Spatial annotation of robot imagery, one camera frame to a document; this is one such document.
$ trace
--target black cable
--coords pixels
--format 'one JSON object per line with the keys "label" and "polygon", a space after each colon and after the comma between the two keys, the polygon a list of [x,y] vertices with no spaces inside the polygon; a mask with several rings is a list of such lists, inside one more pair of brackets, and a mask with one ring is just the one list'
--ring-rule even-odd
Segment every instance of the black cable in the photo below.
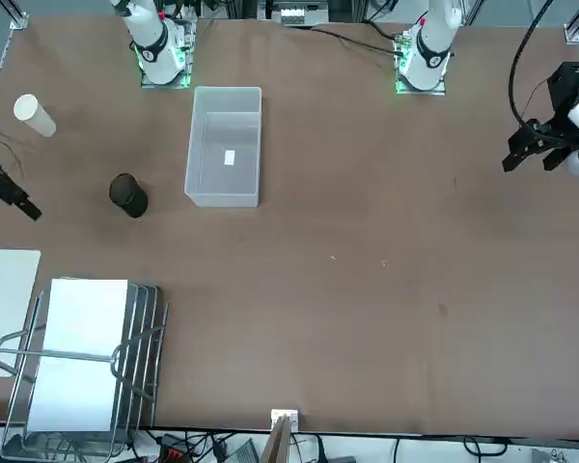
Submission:
{"label": "black cable", "polygon": [[317,463],[328,463],[328,457],[326,456],[324,443],[318,434],[316,434],[316,439],[317,439]]}
{"label": "black cable", "polygon": [[393,453],[393,463],[397,463],[397,453],[399,452],[399,442],[401,442],[401,439],[397,439],[397,441],[395,442],[395,451]]}
{"label": "black cable", "polygon": [[[472,444],[474,444],[476,446],[476,450],[472,450],[467,446],[468,440],[471,441]],[[479,445],[479,441],[477,441],[476,439],[474,439],[471,436],[463,437],[463,446],[465,447],[465,449],[467,450],[467,452],[470,455],[476,456],[479,459],[479,463],[481,463],[483,458],[494,458],[497,456],[504,455],[509,449],[509,444],[505,442],[502,445],[503,445],[502,449],[500,449],[498,451],[482,451],[481,446]]]}
{"label": "black cable", "polygon": [[426,12],[424,12],[423,14],[421,14],[420,16],[418,16],[418,19],[416,19],[416,22],[414,24],[418,24],[420,22],[420,20],[427,15],[427,13],[428,13],[428,10]]}
{"label": "black cable", "polygon": [[[221,439],[219,439],[217,441],[218,444],[221,444],[225,441],[227,441],[228,439],[230,439],[231,437],[235,436],[235,432],[231,433],[229,436],[225,436]],[[206,458],[206,456],[212,452],[212,449],[208,449],[207,451],[205,451],[204,453],[202,453],[202,456],[200,456],[197,460],[195,460],[195,463],[200,463],[204,458]]]}
{"label": "black cable", "polygon": [[311,31],[321,32],[322,34],[336,37],[337,39],[340,39],[342,41],[348,41],[349,43],[354,43],[355,45],[363,46],[365,48],[368,48],[369,50],[381,51],[382,53],[387,53],[389,55],[397,55],[397,56],[403,55],[400,51],[389,50],[388,48],[382,48],[380,46],[371,45],[370,43],[366,43],[364,41],[358,41],[356,39],[351,39],[350,37],[342,36],[341,34],[337,34],[336,32],[325,31],[323,29],[311,29]]}
{"label": "black cable", "polygon": [[296,441],[296,435],[295,434],[291,434],[291,439],[293,439],[293,442],[296,445],[296,451],[298,452],[298,459],[300,460],[300,463],[303,463],[302,461],[302,452],[300,451],[300,446],[298,445],[298,441]]}
{"label": "black cable", "polygon": [[540,82],[537,83],[537,85],[534,87],[534,89],[532,90],[532,92],[530,93],[530,97],[528,98],[528,101],[525,103],[525,106],[523,108],[523,111],[521,111],[521,118],[523,118],[523,115],[525,114],[525,111],[528,109],[528,106],[530,106],[530,101],[532,101],[532,96],[534,96],[534,93],[536,90],[538,90],[538,88],[544,84],[547,80],[549,80],[549,77],[547,77],[546,79],[541,80]]}
{"label": "black cable", "polygon": [[379,26],[377,24],[375,24],[373,21],[371,21],[370,19],[367,19],[366,21],[363,21],[363,24],[368,24],[370,25],[373,29],[375,29],[375,32],[377,32],[377,34],[379,34],[380,36],[382,36],[384,39],[388,39],[389,41],[393,41],[396,37],[397,34],[386,34],[384,31],[382,31]]}
{"label": "black cable", "polygon": [[375,13],[372,14],[372,16],[369,18],[369,21],[373,21],[375,19],[375,17],[378,14],[380,14],[380,12],[388,6],[388,4],[391,4],[391,8],[390,8],[390,12],[391,12],[395,8],[395,6],[397,5],[398,2],[399,2],[399,0],[386,0],[384,3],[382,3],[382,6],[379,7],[379,10],[377,10]]}
{"label": "black cable", "polygon": [[564,139],[543,135],[542,133],[536,131],[528,123],[523,121],[523,118],[519,114],[519,111],[517,111],[517,108],[514,104],[514,91],[513,91],[514,75],[516,74],[517,71],[517,65],[519,64],[519,58],[521,58],[521,53],[523,53],[523,50],[528,44],[528,41],[530,40],[532,33],[537,28],[538,22],[542,19],[542,17],[544,16],[544,14],[547,12],[547,10],[554,1],[555,0],[547,0],[546,2],[544,2],[544,5],[538,12],[537,17],[535,17],[534,21],[532,21],[532,24],[530,24],[528,31],[525,33],[525,36],[523,37],[523,40],[519,44],[519,48],[517,48],[517,52],[515,53],[514,58],[512,59],[512,65],[510,66],[510,76],[509,76],[509,103],[510,103],[510,110],[512,111],[514,118],[517,119],[521,127],[523,127],[526,131],[534,135],[534,137],[542,140],[543,142],[547,142],[556,148],[564,145]]}
{"label": "black cable", "polygon": [[131,450],[133,450],[133,454],[135,455],[135,458],[137,458],[138,460],[141,460],[139,454],[137,453],[137,450],[135,449],[135,443],[131,444]]}
{"label": "black cable", "polygon": [[11,152],[11,156],[13,157],[15,164],[17,164],[17,168],[19,169],[19,173],[21,174],[21,177],[24,178],[25,175],[23,174],[23,167],[21,165],[21,159],[19,159],[19,157],[15,154],[15,151],[13,151],[13,149],[6,142],[3,142],[2,140],[0,140],[0,145],[2,145],[3,147],[6,147],[6,149]]}

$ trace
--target black cylinder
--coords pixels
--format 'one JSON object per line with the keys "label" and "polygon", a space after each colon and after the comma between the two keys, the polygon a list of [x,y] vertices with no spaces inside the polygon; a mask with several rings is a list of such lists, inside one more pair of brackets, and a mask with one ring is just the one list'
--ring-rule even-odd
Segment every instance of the black cylinder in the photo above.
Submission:
{"label": "black cylinder", "polygon": [[134,219],[141,217],[148,207],[148,195],[131,174],[120,174],[113,179],[109,199]]}

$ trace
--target white paper cup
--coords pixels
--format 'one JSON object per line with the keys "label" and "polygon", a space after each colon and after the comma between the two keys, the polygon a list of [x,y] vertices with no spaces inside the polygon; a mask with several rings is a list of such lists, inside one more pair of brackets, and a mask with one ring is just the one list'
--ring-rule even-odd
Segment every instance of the white paper cup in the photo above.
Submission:
{"label": "white paper cup", "polygon": [[45,137],[51,137],[56,131],[52,121],[34,95],[20,96],[13,107],[13,113],[23,123],[27,123]]}

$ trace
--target metal rack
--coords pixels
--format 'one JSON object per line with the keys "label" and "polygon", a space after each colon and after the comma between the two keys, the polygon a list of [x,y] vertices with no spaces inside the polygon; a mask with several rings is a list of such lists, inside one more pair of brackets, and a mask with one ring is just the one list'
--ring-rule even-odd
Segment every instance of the metal rack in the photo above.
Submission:
{"label": "metal rack", "polygon": [[[157,312],[160,289],[156,286],[128,283],[128,288],[133,296],[126,305],[123,341],[111,355],[42,348],[49,288],[35,299],[27,328],[0,339],[0,354],[17,356],[12,366],[0,360],[0,368],[15,377],[0,451],[4,458],[39,462],[107,461],[132,442],[142,421],[153,424],[168,305],[161,313]],[[3,347],[6,341],[15,339],[20,339],[22,347]],[[109,431],[32,432],[28,429],[41,357],[109,364],[117,380]]]}

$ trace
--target transparent storage container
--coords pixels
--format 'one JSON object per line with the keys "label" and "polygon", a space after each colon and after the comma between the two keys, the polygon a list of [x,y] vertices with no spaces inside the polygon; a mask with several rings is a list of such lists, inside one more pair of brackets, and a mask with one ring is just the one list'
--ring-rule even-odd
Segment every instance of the transparent storage container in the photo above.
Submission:
{"label": "transparent storage container", "polygon": [[199,207],[257,207],[261,139],[261,88],[196,88],[184,193]]}

